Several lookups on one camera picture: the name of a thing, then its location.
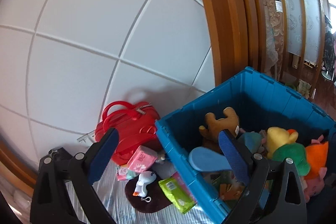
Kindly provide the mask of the green yellow plush toy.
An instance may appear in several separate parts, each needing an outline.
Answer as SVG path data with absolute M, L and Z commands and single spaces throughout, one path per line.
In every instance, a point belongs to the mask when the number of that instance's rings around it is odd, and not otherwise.
M 310 171 L 305 147 L 297 143 L 298 132 L 289 133 L 280 127 L 270 127 L 266 132 L 267 158 L 284 161 L 291 158 L 295 163 L 299 176 L 306 176 Z

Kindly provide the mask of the blue plastic crate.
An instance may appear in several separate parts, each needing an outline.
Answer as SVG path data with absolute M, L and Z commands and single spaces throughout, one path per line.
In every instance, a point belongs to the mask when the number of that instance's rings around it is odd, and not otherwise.
M 201 173 L 191 167 L 189 152 L 202 145 L 199 126 L 205 115 L 223 116 L 232 107 L 246 131 L 266 130 L 277 126 L 298 131 L 298 141 L 310 144 L 324 135 L 329 141 L 327 172 L 335 173 L 335 120 L 317 105 L 293 89 L 250 67 L 231 77 L 208 93 L 157 121 L 157 137 L 183 182 L 198 205 L 213 223 L 222 223 L 229 207 Z

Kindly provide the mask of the pink flower tissue pack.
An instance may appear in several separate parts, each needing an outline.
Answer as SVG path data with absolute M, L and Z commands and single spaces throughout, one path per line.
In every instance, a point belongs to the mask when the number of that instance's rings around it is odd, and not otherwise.
M 158 159 L 154 150 L 143 145 L 139 146 L 127 163 L 127 168 L 136 173 L 143 173 L 148 170 Z

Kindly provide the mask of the pink pastel tissue box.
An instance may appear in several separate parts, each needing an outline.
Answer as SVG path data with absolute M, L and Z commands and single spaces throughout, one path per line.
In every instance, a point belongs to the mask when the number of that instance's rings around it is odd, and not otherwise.
M 138 173 L 129 170 L 127 165 L 118 165 L 116 167 L 116 177 L 118 181 L 126 181 L 131 180 L 138 176 Z

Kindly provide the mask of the green wet wipes pack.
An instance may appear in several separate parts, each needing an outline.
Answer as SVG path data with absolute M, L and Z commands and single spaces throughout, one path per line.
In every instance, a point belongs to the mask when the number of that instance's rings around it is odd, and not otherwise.
M 178 209 L 180 213 L 186 214 L 195 206 L 195 201 L 179 185 L 175 178 L 166 178 L 159 181 L 158 184 L 166 198 Z

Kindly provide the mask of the orange pink pig plush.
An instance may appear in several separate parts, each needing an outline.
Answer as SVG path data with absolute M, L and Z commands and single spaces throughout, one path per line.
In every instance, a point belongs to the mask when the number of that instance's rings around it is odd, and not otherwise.
M 311 144 L 305 148 L 307 162 L 310 165 L 309 173 L 303 177 L 305 202 L 309 202 L 312 196 L 320 194 L 325 186 L 324 178 L 327 173 L 326 162 L 329 142 L 323 139 L 323 135 L 318 139 L 312 139 Z

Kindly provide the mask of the maroon fabric hat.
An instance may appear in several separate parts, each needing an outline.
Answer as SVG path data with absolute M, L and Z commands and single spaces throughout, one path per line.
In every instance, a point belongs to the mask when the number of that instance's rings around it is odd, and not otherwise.
M 133 178 L 126 183 L 125 195 L 132 207 L 140 213 L 156 213 L 172 204 L 171 201 L 165 196 L 159 186 L 161 178 L 157 176 L 154 182 L 146 186 L 146 197 L 134 196 L 137 178 Z

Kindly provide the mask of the black gift bag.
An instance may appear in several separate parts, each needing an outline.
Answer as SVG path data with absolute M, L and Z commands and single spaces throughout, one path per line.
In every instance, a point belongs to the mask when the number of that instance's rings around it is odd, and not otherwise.
M 63 147 L 53 148 L 49 150 L 49 156 L 55 161 L 72 159 L 72 155 Z

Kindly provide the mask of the rolled patterned carpet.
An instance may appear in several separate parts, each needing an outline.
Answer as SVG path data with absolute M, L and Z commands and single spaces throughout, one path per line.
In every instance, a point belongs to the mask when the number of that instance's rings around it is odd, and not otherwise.
M 284 52 L 284 14 L 281 0 L 263 0 L 266 22 L 265 72 L 280 79 Z

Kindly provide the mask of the white duck plush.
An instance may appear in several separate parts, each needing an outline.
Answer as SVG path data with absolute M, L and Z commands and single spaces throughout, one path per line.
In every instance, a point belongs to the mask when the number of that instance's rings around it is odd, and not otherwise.
M 133 196 L 145 198 L 147 196 L 147 186 L 156 180 L 157 176 L 152 171 L 144 171 L 138 176 L 138 181 L 133 192 Z

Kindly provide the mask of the brown bear plush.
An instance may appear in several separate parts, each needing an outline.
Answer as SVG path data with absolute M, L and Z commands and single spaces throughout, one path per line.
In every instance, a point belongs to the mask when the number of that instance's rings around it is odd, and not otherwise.
M 234 137 L 239 133 L 239 118 L 235 110 L 227 107 L 223 110 L 223 114 L 224 118 L 216 119 L 214 113 L 207 113 L 205 115 L 207 127 L 199 127 L 199 132 L 204 138 L 203 146 L 217 153 L 222 153 L 218 142 L 218 136 L 221 131 L 228 130 Z

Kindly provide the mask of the red plastic suitcase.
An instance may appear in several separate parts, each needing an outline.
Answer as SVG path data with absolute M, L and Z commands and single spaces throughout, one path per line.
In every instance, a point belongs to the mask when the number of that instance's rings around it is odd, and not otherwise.
M 160 116 L 149 102 L 131 104 L 115 101 L 106 106 L 101 122 L 97 125 L 94 137 L 100 141 L 110 128 L 118 131 L 119 143 L 111 160 L 117 165 L 126 164 L 136 149 L 143 145 L 154 151 L 161 151 L 162 145 L 157 138 L 155 122 Z

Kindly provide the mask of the blue shoe horn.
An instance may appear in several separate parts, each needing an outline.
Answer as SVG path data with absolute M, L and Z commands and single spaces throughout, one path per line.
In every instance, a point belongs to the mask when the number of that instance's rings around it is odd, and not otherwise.
M 218 172 L 231 170 L 231 166 L 224 155 L 206 147 L 197 147 L 189 153 L 189 163 L 199 172 Z

